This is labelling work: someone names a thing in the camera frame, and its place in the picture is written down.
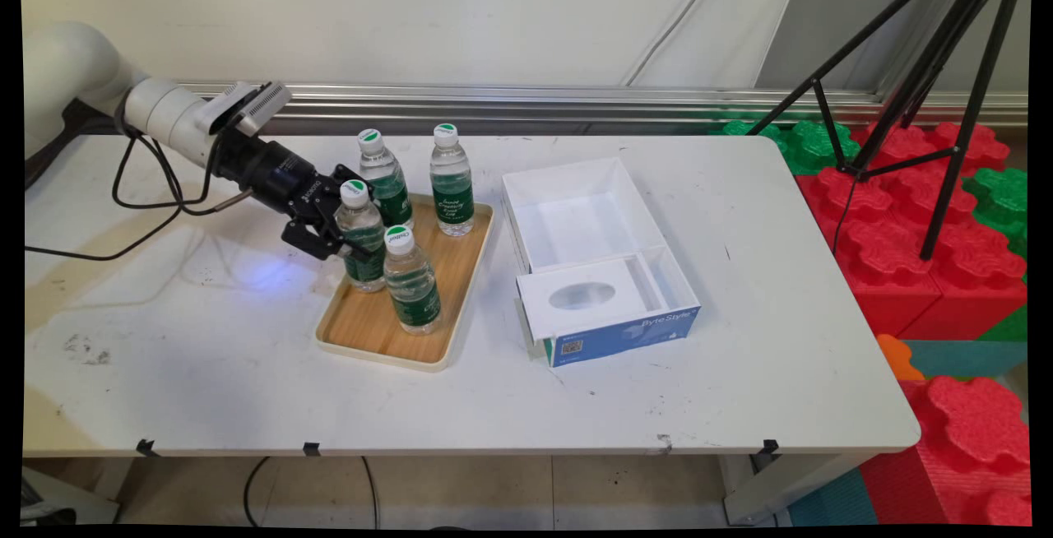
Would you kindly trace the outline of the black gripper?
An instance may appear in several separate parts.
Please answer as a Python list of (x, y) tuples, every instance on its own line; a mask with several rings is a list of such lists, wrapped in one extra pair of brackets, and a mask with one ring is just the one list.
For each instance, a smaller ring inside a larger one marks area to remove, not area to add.
[[(216, 174), (230, 179), (240, 192), (290, 218), (282, 241), (324, 261), (329, 257), (367, 261), (373, 250), (347, 242), (335, 230), (335, 211), (342, 203), (371, 202), (371, 187), (360, 174), (336, 165), (319, 172), (277, 141), (263, 141), (240, 131), (222, 131), (216, 138)], [(316, 230), (322, 228), (321, 234)]]

